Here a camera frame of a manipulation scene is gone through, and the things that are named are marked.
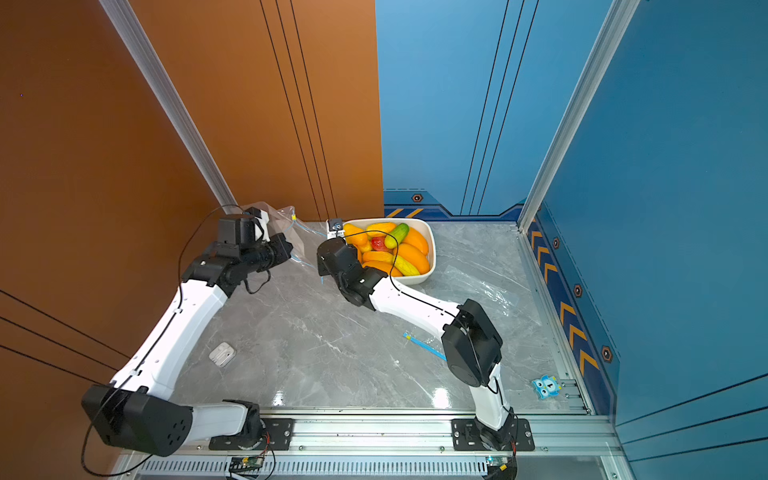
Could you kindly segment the clear zip-top bag blue zipper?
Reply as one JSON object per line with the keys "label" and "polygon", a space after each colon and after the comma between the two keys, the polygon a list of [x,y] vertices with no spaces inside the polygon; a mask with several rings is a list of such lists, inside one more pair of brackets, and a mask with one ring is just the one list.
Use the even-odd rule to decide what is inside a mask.
{"label": "clear zip-top bag blue zipper", "polygon": [[257,208],[267,214],[270,236],[278,233],[285,235],[293,246],[290,257],[292,263],[317,271],[317,249],[329,233],[326,221],[302,220],[293,206],[274,208],[265,202],[255,202],[246,207]]}

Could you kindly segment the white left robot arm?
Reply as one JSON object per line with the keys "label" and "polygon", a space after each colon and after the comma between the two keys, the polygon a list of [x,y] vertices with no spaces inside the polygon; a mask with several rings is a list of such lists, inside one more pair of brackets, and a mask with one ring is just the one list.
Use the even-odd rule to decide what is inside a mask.
{"label": "white left robot arm", "polygon": [[290,259],[291,244],[282,233],[270,234],[268,223],[268,213],[255,207],[222,217],[217,240],[183,271],[168,309],[134,356],[109,384],[84,394],[89,429],[104,444],[167,457],[197,440],[241,449],[263,442],[255,403],[186,406],[170,398],[201,334],[236,288]]}

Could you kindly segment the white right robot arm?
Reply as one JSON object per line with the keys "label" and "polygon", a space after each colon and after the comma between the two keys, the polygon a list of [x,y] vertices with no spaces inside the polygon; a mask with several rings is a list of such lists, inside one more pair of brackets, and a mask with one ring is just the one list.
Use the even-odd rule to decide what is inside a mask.
{"label": "white right robot arm", "polygon": [[498,451],[515,447],[516,418],[501,379],[503,340],[478,302],[439,300],[364,267],[342,238],[322,242],[317,261],[318,274],[331,277],[349,303],[394,315],[439,339],[448,369],[470,388],[482,445]]}

